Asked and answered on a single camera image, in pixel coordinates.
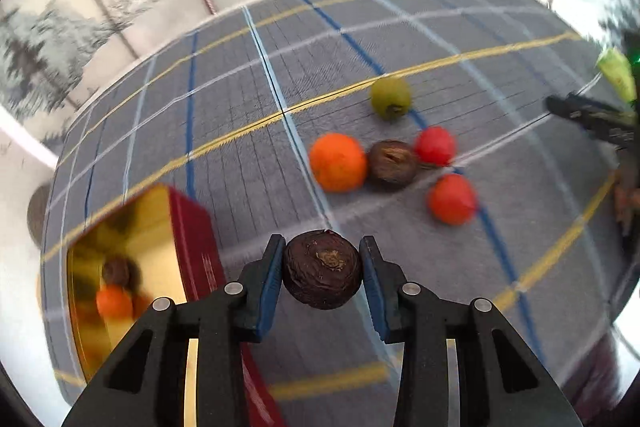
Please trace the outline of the person hand on gripper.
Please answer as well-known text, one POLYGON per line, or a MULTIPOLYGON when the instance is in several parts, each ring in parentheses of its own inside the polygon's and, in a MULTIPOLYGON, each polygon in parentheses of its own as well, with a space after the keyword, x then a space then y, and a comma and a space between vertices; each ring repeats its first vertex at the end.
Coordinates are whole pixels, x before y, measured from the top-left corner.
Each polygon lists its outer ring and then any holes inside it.
POLYGON ((639 212, 639 181, 636 169, 624 166, 616 169, 614 208, 616 222, 623 236, 626 236, 631 232, 634 216, 639 212))

